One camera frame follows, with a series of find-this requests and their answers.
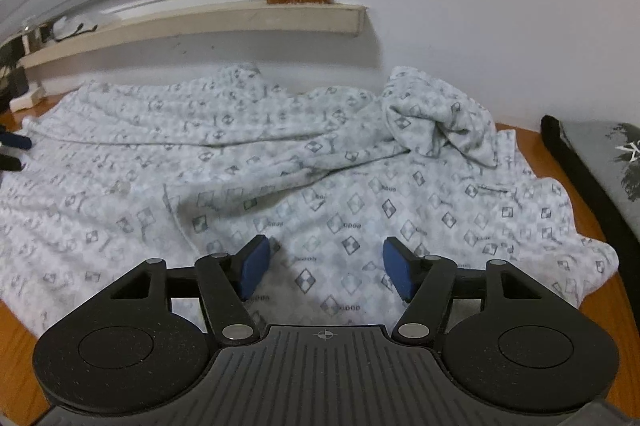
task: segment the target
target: gray cloth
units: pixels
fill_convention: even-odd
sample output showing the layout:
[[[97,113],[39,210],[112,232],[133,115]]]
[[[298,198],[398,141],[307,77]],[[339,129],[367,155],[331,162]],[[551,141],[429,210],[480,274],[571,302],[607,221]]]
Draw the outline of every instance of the gray cloth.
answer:
[[[580,157],[640,241],[640,128],[618,122],[562,122]]]
[[[412,68],[382,96],[293,95],[250,66],[172,86],[89,84],[38,120],[0,185],[0,297],[36,335],[149,257],[169,267],[270,237],[260,325],[395,324],[382,243],[466,268],[502,258],[573,305],[616,271],[537,179],[515,133]],[[197,302],[175,311],[198,322]]]

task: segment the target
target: patterned fabric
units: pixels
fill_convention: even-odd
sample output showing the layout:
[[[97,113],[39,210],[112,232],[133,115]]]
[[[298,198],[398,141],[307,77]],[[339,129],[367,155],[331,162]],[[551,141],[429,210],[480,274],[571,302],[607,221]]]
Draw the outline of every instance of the patterned fabric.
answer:
[[[0,184],[0,297],[36,335],[149,257],[169,267],[270,237],[260,326],[385,324],[404,310],[382,242],[467,268],[503,258],[578,305],[616,271],[513,131],[396,68],[384,93],[293,95],[251,66],[169,87],[89,84],[23,133]],[[174,310],[198,322],[193,300]]]

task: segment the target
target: crosshair marking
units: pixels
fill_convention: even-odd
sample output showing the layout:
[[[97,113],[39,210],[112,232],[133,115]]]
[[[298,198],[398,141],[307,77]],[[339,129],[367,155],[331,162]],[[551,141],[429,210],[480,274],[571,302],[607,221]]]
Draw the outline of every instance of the crosshair marking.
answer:
[[[334,336],[334,333],[331,330],[324,329],[322,332],[318,332],[316,336],[318,336],[321,340],[326,341],[330,340]]]

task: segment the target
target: white wall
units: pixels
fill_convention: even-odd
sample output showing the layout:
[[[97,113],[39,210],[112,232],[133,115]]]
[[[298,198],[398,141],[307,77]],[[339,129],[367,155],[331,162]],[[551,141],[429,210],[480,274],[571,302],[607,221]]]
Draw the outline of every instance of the white wall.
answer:
[[[78,80],[175,82],[251,59],[297,90],[380,91],[395,64],[448,80],[496,120],[640,123],[640,0],[336,0],[367,5],[358,38],[212,34],[130,44],[33,70],[54,91]]]

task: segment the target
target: blue gripper pad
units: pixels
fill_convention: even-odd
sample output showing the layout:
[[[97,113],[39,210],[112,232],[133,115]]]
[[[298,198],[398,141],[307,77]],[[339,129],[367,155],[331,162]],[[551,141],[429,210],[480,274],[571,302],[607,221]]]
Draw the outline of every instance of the blue gripper pad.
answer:
[[[256,236],[245,247],[251,247],[253,250],[242,263],[238,284],[238,296],[242,301],[248,300],[254,294],[255,288],[269,268],[271,259],[269,239],[264,235]]]
[[[404,247],[406,251],[403,255],[398,250],[398,246],[404,247],[397,238],[387,238],[382,246],[382,260],[386,274],[391,278],[398,294],[403,300],[409,301],[420,288],[420,284],[412,281],[412,266],[406,257],[407,253],[411,256],[414,255],[406,247]]]

